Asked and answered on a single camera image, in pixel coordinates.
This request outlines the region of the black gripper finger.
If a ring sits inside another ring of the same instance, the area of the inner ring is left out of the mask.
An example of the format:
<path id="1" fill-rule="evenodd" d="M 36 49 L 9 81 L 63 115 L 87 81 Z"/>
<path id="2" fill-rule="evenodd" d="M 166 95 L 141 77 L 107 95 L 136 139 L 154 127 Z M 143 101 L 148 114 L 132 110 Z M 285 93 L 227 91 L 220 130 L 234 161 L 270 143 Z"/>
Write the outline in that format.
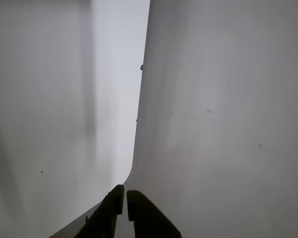
<path id="1" fill-rule="evenodd" d="M 134 223 L 135 238 L 180 238 L 180 231 L 141 192 L 127 191 L 128 219 Z"/>
<path id="2" fill-rule="evenodd" d="M 123 212 L 124 186 L 115 186 L 95 212 L 86 219 L 76 238 L 113 238 L 117 216 Z"/>

